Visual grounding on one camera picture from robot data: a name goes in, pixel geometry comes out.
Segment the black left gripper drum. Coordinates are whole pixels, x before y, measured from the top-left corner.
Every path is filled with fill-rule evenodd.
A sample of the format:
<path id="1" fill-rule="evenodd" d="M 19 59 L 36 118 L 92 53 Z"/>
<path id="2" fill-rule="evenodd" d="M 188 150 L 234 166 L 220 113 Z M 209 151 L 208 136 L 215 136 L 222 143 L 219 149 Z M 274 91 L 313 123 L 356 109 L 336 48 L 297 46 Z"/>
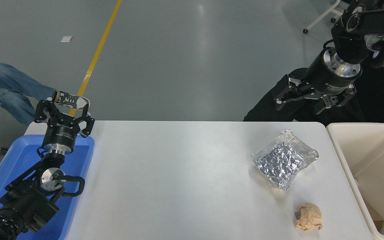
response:
<path id="1" fill-rule="evenodd" d="M 73 148 L 79 133 L 79 124 L 75 117 L 67 114 L 51 115 L 47 123 L 47 131 L 44 136 L 43 147 L 52 145 L 64 145 Z"/>

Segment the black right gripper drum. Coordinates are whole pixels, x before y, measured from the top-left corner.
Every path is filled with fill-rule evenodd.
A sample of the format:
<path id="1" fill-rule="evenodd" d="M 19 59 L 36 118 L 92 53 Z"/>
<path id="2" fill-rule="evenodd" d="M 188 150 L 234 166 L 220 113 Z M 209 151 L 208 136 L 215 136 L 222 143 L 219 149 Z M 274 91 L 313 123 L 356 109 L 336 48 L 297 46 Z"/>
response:
<path id="1" fill-rule="evenodd" d="M 357 64 L 344 61 L 336 50 L 323 50 L 301 80 L 322 94 L 337 95 L 358 78 L 357 69 Z"/>

